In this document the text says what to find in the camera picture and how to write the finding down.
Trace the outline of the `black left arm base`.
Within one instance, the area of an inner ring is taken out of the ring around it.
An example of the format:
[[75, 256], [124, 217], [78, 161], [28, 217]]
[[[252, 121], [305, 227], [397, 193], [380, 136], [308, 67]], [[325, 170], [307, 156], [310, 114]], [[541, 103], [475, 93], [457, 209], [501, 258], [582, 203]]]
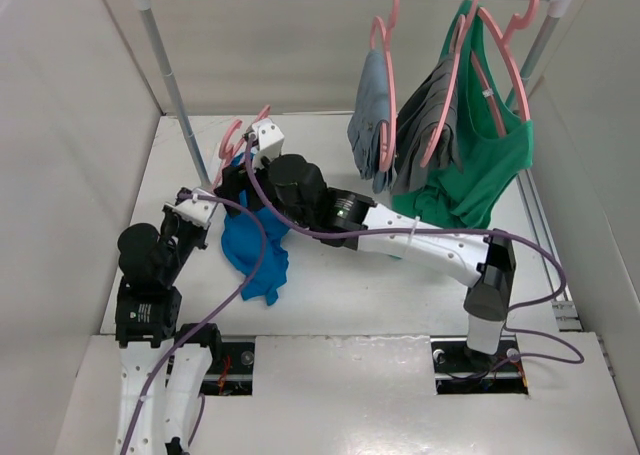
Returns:
[[222, 342], [222, 355], [214, 360], [201, 384], [205, 396], [251, 396], [255, 362], [254, 339]]

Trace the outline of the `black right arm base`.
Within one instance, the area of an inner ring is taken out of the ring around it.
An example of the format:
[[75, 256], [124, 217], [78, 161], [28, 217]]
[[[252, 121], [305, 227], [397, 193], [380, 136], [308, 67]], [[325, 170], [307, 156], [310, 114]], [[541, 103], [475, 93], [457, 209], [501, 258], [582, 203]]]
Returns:
[[438, 395], [528, 394], [520, 361], [511, 361], [519, 347], [515, 339], [500, 341], [494, 355], [471, 350], [463, 339], [431, 342], [434, 380]]

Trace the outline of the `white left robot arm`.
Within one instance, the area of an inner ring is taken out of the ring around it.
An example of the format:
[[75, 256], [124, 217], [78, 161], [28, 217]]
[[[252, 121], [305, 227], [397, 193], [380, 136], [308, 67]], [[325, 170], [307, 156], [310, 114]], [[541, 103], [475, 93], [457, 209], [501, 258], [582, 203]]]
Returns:
[[175, 281], [192, 251], [205, 248], [210, 218], [170, 205], [163, 212], [159, 228], [137, 223], [117, 242], [117, 454], [189, 453], [204, 408], [202, 382], [223, 357], [216, 325], [178, 323]]

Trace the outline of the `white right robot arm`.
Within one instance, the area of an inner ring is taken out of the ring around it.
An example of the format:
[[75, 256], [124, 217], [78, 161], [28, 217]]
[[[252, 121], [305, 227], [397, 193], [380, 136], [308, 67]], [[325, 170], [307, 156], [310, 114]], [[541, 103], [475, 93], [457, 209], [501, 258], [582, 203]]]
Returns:
[[298, 154], [281, 155], [253, 172], [242, 164], [230, 166], [214, 192], [251, 211], [287, 218], [323, 244], [388, 255], [453, 278], [467, 289], [465, 362], [483, 369], [497, 359], [516, 269], [507, 237], [438, 234], [368, 196], [328, 186], [319, 167]]

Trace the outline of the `blue t shirt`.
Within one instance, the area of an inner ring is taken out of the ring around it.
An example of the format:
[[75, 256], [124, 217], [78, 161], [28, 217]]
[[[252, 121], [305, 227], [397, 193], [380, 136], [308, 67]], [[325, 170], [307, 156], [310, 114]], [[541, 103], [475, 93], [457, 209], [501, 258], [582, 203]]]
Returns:
[[[263, 298], [267, 306], [278, 300], [278, 289], [287, 282], [288, 252], [281, 246], [289, 228], [278, 220], [268, 208], [255, 213], [268, 240], [257, 274], [242, 290], [244, 301]], [[221, 248], [227, 260], [242, 274], [249, 275], [258, 261], [262, 247], [261, 232], [245, 213], [225, 215]]]

